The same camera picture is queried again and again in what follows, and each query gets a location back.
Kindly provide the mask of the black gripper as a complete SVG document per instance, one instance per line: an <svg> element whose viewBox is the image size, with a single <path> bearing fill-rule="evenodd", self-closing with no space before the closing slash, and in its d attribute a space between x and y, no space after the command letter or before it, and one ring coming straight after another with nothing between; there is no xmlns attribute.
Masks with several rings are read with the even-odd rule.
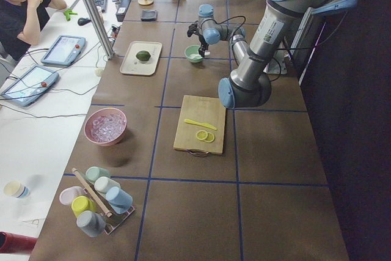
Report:
<svg viewBox="0 0 391 261"><path fill-rule="evenodd" d="M195 21L192 24L189 25L188 30L187 30L187 36L192 37L193 35L198 36L199 42L200 42L200 47L199 47L199 54L202 57L205 57L205 54L208 50L209 44L207 44L204 36L202 35L202 32L199 28L199 22Z"/></svg>

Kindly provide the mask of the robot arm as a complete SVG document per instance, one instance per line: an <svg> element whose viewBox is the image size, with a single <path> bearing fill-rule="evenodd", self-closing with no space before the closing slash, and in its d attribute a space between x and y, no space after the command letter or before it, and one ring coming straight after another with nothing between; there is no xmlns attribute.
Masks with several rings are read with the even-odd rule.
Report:
<svg viewBox="0 0 391 261"><path fill-rule="evenodd" d="M205 55L210 45L229 42L238 67L219 82L218 96L224 107L250 108L265 104L271 95L271 82L264 72L274 57L294 20L302 18L308 8L314 14L345 12L358 0L266 0L263 18L251 40L246 42L240 26L220 24L214 19L210 4L199 7L198 20L187 31L200 41L199 54Z"/></svg>

